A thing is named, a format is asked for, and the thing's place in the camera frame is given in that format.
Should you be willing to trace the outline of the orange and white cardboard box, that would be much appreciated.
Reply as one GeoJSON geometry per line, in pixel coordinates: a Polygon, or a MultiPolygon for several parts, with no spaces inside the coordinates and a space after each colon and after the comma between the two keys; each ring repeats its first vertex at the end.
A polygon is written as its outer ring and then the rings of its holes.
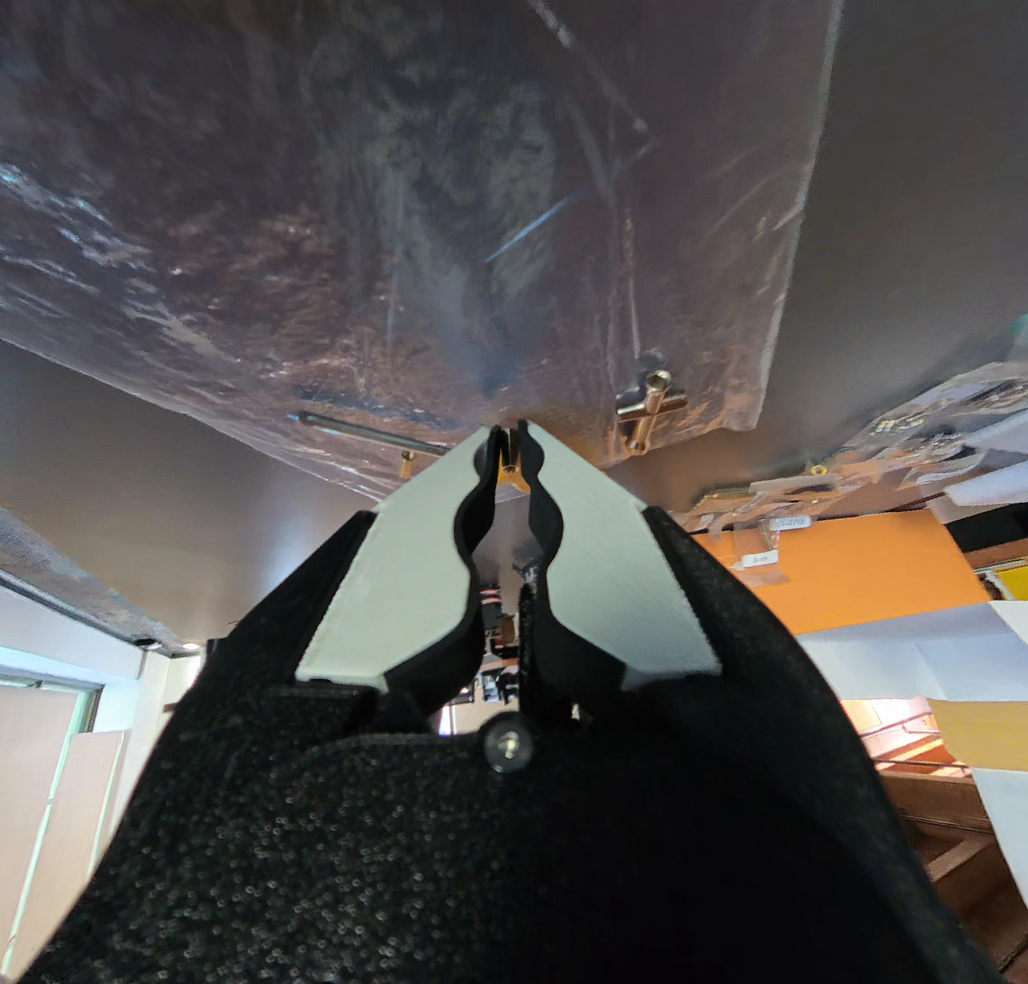
{"type": "Polygon", "coordinates": [[[1027,699],[1026,603],[991,602],[929,512],[783,533],[754,591],[841,699],[1027,699]]]}

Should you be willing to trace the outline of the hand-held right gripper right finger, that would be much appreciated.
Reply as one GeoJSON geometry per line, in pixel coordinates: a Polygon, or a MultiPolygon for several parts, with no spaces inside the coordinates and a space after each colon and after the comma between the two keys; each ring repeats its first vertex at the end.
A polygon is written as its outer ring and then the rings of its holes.
{"type": "Polygon", "coordinates": [[[562,693],[636,693],[717,677],[702,629],[642,502],[529,421],[518,424],[540,547],[533,651],[562,693]]]}

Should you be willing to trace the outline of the yellow-handled screwdriver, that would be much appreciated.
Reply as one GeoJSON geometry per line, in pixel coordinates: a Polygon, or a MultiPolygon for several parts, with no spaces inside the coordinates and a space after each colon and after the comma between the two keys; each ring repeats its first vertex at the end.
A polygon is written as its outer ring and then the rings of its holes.
{"type": "MultiPolygon", "coordinates": [[[[403,450],[415,451],[418,455],[425,455],[427,458],[441,459],[456,447],[454,443],[425,441],[379,428],[372,428],[333,418],[323,413],[306,411],[292,412],[288,413],[287,417],[288,420],[311,427],[313,429],[325,434],[359,439],[372,445],[378,445],[382,448],[389,448],[400,452],[403,450]]],[[[500,470],[500,464],[498,464],[497,487],[504,494],[513,489],[520,494],[527,495],[531,490],[521,471],[521,451],[519,475],[507,477],[502,473],[500,470]]]]}

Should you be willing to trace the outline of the metal cross wrench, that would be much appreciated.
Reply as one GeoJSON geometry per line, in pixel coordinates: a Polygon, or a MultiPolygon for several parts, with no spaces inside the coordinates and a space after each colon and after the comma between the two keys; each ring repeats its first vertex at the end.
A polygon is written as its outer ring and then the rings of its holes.
{"type": "Polygon", "coordinates": [[[689,405],[687,393],[675,386],[666,369],[655,369],[646,375],[639,396],[618,406],[616,420],[628,455],[644,455],[662,415],[681,412],[689,405]]]}

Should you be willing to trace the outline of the pile of small hardware bags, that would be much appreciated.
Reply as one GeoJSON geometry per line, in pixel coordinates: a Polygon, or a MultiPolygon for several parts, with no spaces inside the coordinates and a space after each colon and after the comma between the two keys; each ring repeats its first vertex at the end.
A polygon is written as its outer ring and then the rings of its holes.
{"type": "Polygon", "coordinates": [[[991,451],[1017,452],[1009,428],[1027,407],[1026,350],[906,400],[805,472],[710,491],[672,517],[688,533],[810,527],[840,502],[900,474],[900,489],[940,485],[977,470],[991,451]]]}

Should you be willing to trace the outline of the clear plastic sheet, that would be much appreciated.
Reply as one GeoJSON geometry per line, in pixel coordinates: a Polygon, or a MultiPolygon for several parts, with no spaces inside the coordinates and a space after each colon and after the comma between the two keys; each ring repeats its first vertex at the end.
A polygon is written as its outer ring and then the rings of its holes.
{"type": "Polygon", "coordinates": [[[759,418],[844,0],[2,0],[2,340],[369,496],[759,418]]]}

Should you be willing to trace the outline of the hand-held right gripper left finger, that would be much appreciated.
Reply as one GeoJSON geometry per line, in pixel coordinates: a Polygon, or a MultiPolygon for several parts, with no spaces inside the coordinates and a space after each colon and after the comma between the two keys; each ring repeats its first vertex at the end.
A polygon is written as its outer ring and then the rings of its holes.
{"type": "Polygon", "coordinates": [[[473,677],[472,554],[493,523],[501,434],[478,429],[373,508],[296,682],[456,693],[473,677]]]}

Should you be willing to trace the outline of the yellow box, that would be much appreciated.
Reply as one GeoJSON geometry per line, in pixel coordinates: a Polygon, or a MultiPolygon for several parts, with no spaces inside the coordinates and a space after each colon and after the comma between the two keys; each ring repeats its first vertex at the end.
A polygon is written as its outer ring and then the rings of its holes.
{"type": "Polygon", "coordinates": [[[991,602],[1027,602],[1026,562],[980,567],[976,576],[991,602]]]}

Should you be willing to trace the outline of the grey desk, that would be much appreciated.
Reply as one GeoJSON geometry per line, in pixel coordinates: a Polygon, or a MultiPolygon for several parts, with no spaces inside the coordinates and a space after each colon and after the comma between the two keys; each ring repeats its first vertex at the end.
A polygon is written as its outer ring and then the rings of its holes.
{"type": "MultiPolygon", "coordinates": [[[[610,468],[646,501],[790,474],[1000,360],[1026,313],[1026,0],[844,0],[764,404],[610,468]]],[[[186,643],[221,634],[352,511],[323,479],[2,341],[2,510],[186,643]]]]}

